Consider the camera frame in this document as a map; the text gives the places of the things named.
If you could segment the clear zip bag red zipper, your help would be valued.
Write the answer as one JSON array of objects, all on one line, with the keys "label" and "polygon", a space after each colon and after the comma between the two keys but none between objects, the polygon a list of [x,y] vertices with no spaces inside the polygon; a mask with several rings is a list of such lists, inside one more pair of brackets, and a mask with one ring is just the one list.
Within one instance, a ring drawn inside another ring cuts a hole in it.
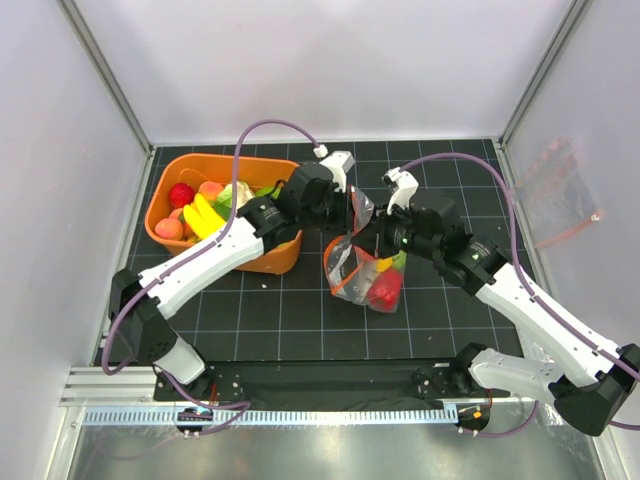
[{"label": "clear zip bag red zipper", "polygon": [[370,254],[354,243],[355,236],[374,218],[375,205],[356,187],[350,186],[348,195],[354,208],[354,225],[349,233],[336,237],[324,250],[324,273],[334,297],[377,311],[369,306],[367,292],[381,274],[375,271],[375,262],[383,257]]}]

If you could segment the light green round fruit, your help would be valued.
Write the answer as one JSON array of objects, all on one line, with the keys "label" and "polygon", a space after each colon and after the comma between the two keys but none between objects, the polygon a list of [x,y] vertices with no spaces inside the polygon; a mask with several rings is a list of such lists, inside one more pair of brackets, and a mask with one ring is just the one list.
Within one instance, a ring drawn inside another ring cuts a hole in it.
[{"label": "light green round fruit", "polygon": [[398,271],[404,271],[406,268],[407,254],[400,251],[392,258],[392,267]]}]

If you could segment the orange yellow mango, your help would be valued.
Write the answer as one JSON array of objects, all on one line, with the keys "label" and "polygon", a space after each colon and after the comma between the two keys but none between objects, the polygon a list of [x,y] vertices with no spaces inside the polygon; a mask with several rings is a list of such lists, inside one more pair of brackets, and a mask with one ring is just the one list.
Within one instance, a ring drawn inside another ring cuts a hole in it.
[{"label": "orange yellow mango", "polygon": [[383,273],[386,270],[388,270],[389,268],[391,268],[392,266],[393,266],[393,258],[392,257],[378,259],[375,262],[375,271],[377,273]]}]

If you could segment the red bell pepper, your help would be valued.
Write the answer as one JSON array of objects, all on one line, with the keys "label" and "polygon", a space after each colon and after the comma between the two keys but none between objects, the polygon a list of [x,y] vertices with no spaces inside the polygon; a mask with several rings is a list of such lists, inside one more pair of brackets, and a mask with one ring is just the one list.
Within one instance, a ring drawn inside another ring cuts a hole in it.
[{"label": "red bell pepper", "polygon": [[369,306],[385,313],[394,312],[399,302],[402,284],[403,275],[399,271],[389,269],[382,272],[367,292]]}]

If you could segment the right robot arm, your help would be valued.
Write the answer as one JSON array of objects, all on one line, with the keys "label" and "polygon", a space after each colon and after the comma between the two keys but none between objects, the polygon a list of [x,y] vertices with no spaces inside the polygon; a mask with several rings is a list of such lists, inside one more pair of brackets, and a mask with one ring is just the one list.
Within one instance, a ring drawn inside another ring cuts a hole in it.
[{"label": "right robot arm", "polygon": [[353,245],[379,258],[399,252],[432,262],[437,273],[526,331],[547,362],[470,343],[450,362],[463,396],[502,390],[554,407],[578,431],[599,436],[639,381],[639,348],[619,346],[585,326],[485,236],[465,229],[456,204],[420,191],[406,207],[377,206]]}]

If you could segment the orange plastic basket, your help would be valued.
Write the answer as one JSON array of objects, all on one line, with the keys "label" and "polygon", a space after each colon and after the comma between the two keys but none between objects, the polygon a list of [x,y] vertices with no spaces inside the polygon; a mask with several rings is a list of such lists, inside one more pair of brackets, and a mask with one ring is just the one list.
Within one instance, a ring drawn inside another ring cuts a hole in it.
[{"label": "orange plastic basket", "polygon": [[[158,185],[146,211],[144,226],[151,239],[164,246],[173,256],[189,249],[191,244],[186,241],[163,239],[155,234],[156,224],[173,210],[169,201],[170,188],[176,183],[185,183],[196,189],[205,181],[226,185],[231,181],[232,161],[231,155],[207,153],[185,154],[171,161],[161,171]],[[279,179],[289,179],[296,167],[297,164],[289,160],[242,156],[239,159],[238,177],[251,189],[257,190],[271,187]],[[295,265],[301,241],[302,235],[298,234],[294,240],[241,265],[239,269],[256,273],[284,274]]]}]

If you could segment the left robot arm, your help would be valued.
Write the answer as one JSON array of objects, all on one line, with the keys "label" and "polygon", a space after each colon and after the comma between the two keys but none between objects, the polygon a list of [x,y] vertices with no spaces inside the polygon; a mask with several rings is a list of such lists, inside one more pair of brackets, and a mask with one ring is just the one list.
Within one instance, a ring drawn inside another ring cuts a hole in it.
[{"label": "left robot arm", "polygon": [[193,296],[230,271],[296,238],[305,228],[345,233],[353,222],[347,174],[353,157],[338,151],[296,167],[278,197],[261,196],[233,207],[229,220],[165,263],[112,279],[107,364],[122,325],[133,335],[132,359],[160,369],[190,400],[208,395],[212,379],[204,358],[169,325]]}]

